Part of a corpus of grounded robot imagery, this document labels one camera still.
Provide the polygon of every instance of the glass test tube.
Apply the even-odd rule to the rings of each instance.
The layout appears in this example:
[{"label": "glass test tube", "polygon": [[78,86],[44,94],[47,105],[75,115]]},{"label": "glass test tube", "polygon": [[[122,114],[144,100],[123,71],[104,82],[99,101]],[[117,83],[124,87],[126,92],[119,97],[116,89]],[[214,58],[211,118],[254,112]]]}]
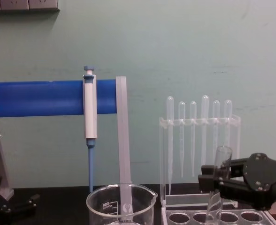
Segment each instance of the glass test tube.
[{"label": "glass test tube", "polygon": [[[216,150],[213,177],[222,182],[230,173],[232,149],[227,146],[219,146]],[[206,213],[206,225],[219,225],[222,213],[223,199],[218,190],[210,192],[208,208]]]}]

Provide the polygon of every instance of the glass beaker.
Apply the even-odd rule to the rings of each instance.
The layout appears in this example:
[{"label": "glass beaker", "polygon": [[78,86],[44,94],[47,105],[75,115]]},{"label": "glass beaker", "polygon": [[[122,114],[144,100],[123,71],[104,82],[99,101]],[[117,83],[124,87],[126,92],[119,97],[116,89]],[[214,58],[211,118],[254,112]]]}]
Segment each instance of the glass beaker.
[{"label": "glass beaker", "polygon": [[153,225],[157,194],[135,184],[98,188],[87,197],[90,225]]},{"label": "glass beaker", "polygon": [[[226,146],[219,146],[216,150],[215,166],[213,171],[214,179],[228,179],[230,174],[230,164],[232,159],[232,149]],[[223,199],[218,190],[211,191],[206,214],[206,225],[219,225],[222,216]]]}]

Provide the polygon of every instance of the blue horizontal bar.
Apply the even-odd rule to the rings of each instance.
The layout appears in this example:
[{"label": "blue horizontal bar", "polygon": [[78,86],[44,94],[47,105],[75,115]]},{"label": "blue horizontal bar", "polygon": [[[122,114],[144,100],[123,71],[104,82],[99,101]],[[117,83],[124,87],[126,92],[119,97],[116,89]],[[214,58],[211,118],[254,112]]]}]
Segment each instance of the blue horizontal bar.
[{"label": "blue horizontal bar", "polygon": [[[116,113],[116,81],[97,81],[97,113]],[[0,82],[0,117],[82,115],[82,81]]]}]

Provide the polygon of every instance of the test tube rack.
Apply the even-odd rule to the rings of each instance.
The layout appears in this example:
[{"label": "test tube rack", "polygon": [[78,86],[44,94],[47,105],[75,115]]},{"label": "test tube rack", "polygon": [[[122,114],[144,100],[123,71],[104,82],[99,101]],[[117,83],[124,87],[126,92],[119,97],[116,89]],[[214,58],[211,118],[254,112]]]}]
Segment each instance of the test tube rack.
[{"label": "test tube rack", "polygon": [[202,165],[214,165],[217,146],[229,146],[232,159],[240,157],[240,117],[232,114],[232,102],[212,103],[209,117],[209,96],[201,101],[199,117],[197,103],[190,102],[186,118],[185,102],[179,102],[178,118],[174,116],[174,99],[166,101],[167,118],[160,118],[160,182],[163,207],[205,206],[209,195],[198,189]]},{"label": "test tube rack", "polygon": [[[162,210],[163,225],[204,225],[205,210]],[[267,211],[223,210],[220,225],[276,225]]]}]

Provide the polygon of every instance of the pale green wall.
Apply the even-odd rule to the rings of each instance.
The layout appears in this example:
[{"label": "pale green wall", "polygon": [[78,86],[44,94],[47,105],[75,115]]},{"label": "pale green wall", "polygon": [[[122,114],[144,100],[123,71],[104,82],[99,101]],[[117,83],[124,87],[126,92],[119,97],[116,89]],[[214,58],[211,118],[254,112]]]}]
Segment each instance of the pale green wall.
[{"label": "pale green wall", "polygon": [[[132,181],[159,183],[165,98],[234,104],[242,156],[276,158],[276,0],[61,0],[0,15],[0,81],[128,79]],[[114,115],[99,117],[96,184],[119,180]],[[14,187],[88,184],[83,117],[0,119]]]}]

